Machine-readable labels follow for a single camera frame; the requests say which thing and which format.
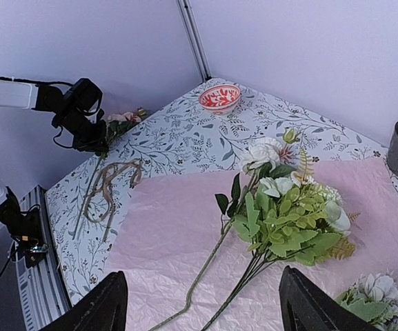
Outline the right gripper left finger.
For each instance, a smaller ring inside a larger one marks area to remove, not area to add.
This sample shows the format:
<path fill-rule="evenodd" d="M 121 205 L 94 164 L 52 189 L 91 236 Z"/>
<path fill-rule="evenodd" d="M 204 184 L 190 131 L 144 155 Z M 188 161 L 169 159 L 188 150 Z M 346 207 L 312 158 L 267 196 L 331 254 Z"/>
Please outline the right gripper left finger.
<path fill-rule="evenodd" d="M 111 272 L 82 300 L 43 331 L 124 331 L 128 285 L 122 271 Z"/>

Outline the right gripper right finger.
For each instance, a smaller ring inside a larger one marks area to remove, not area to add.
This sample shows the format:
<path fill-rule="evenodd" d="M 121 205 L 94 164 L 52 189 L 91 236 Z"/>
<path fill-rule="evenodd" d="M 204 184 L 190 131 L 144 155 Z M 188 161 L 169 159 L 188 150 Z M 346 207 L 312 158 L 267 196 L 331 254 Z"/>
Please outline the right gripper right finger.
<path fill-rule="evenodd" d="M 376 329 L 342 308 L 298 269 L 288 265 L 279 283 L 279 298 L 285 331 Z"/>

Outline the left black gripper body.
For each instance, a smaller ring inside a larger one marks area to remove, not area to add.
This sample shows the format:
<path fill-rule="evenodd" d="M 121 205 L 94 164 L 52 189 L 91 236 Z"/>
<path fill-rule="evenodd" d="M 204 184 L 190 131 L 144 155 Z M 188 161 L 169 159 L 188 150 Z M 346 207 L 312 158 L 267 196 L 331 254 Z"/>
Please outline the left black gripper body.
<path fill-rule="evenodd" d="M 102 96 L 98 86 L 87 78 L 79 79 L 63 95 L 62 108 L 53 117 L 52 126 L 72 135 L 72 149 L 95 154 L 108 151 Z"/>

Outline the pink rose stem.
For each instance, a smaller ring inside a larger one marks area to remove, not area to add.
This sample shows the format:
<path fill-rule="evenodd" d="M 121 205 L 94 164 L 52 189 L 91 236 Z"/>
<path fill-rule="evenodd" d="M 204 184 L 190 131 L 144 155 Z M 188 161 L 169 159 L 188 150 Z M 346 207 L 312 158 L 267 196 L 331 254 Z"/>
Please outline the pink rose stem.
<path fill-rule="evenodd" d="M 103 235 L 105 241 L 108 232 L 111 229 L 112 219 L 116 212 L 116 203 L 113 197 L 112 182 L 126 170 L 134 170 L 130 178 L 130 187 L 134 188 L 142 179 L 143 161 L 141 159 L 132 159 L 128 162 L 112 162 L 99 169 L 99 165 L 108 156 L 109 149 L 122 138 L 129 130 L 141 123 L 148 113 L 143 108 L 137 108 L 135 112 L 124 112 L 122 114 L 112 114 L 107 118 L 106 122 L 106 143 L 107 150 L 102 152 L 98 158 L 98 162 L 94 167 L 94 171 L 89 180 L 86 193 L 83 196 L 82 207 L 79 211 L 74 230 L 70 232 L 73 239 L 79 237 L 82 227 L 79 226 L 82 218 L 90 223 L 98 224 L 107 222 Z M 89 206 L 91 201 L 100 194 L 107 204 L 107 210 L 100 214 L 99 217 L 89 215 Z"/>

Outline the lilac white flower bouquet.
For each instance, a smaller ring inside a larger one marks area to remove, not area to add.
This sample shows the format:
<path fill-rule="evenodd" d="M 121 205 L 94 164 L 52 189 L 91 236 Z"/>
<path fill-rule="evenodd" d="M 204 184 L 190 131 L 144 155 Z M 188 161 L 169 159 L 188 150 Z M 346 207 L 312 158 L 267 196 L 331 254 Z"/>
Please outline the lilac white flower bouquet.
<path fill-rule="evenodd" d="M 362 274 L 335 301 L 378 330 L 398 330 L 398 284 L 392 272 Z"/>

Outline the green white flower sprig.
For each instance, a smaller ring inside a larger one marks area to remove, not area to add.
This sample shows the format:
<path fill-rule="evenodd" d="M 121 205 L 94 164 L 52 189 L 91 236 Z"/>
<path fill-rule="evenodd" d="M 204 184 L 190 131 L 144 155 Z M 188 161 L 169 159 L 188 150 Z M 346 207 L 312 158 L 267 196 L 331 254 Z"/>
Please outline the green white flower sprig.
<path fill-rule="evenodd" d="M 248 243 L 252 258 L 228 298 L 202 327 L 207 330 L 230 302 L 258 274 L 279 261 L 314 266 L 329 259 L 351 257 L 349 240 L 355 219 L 342 207 L 341 195 L 314 180 L 314 164 L 301 149 L 296 171 L 284 177 L 263 177 L 245 196 L 233 227 Z"/>

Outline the red patterned ceramic bowl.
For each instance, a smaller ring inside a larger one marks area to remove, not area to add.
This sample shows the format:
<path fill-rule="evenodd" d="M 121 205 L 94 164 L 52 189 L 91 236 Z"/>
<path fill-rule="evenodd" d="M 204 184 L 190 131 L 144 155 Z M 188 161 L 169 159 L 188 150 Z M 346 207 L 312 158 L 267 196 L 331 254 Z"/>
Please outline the red patterned ceramic bowl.
<path fill-rule="evenodd" d="M 215 115 L 230 114 L 241 98 L 239 87 L 231 84 L 213 86 L 199 96 L 199 104 L 204 109 Z"/>

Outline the white rose long stem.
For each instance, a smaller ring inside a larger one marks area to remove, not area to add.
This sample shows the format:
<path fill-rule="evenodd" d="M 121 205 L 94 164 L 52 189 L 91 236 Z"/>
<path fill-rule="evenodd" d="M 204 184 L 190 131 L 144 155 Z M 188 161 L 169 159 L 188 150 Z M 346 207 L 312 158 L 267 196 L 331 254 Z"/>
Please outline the white rose long stem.
<path fill-rule="evenodd" d="M 181 315 L 189 311 L 192 305 L 192 296 L 198 286 L 200 280 L 203 278 L 208 266 L 214 259 L 218 249 L 221 247 L 224 239 L 231 230 L 234 223 L 234 217 L 243 208 L 245 204 L 245 196 L 250 192 L 263 177 L 270 174 L 271 171 L 276 170 L 282 165 L 281 157 L 284 150 L 292 144 L 300 141 L 301 132 L 293 128 L 286 128 L 282 135 L 282 141 L 278 141 L 271 137 L 262 137 L 252 140 L 247 147 L 239 155 L 240 173 L 246 174 L 250 177 L 249 182 L 244 187 L 240 184 L 240 174 L 237 174 L 232 182 L 231 200 L 228 200 L 224 194 L 216 194 L 215 199 L 221 211 L 221 215 L 227 216 L 228 219 L 221 220 L 221 236 L 217 244 L 212 249 L 212 252 L 201 267 L 199 273 L 194 278 L 192 284 L 186 293 L 186 300 L 184 307 L 178 312 L 174 313 L 164 321 L 153 326 L 152 330 L 159 330 L 168 325 Z"/>

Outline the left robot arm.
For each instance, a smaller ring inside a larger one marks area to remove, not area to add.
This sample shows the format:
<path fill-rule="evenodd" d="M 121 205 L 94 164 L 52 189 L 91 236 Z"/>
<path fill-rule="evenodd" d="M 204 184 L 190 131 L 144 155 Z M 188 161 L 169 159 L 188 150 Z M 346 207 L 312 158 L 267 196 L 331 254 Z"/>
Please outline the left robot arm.
<path fill-rule="evenodd" d="M 41 180 L 59 148 L 101 154 L 106 143 L 101 88 L 82 74 L 63 77 L 0 75 L 0 223 L 30 235 L 19 205 Z"/>

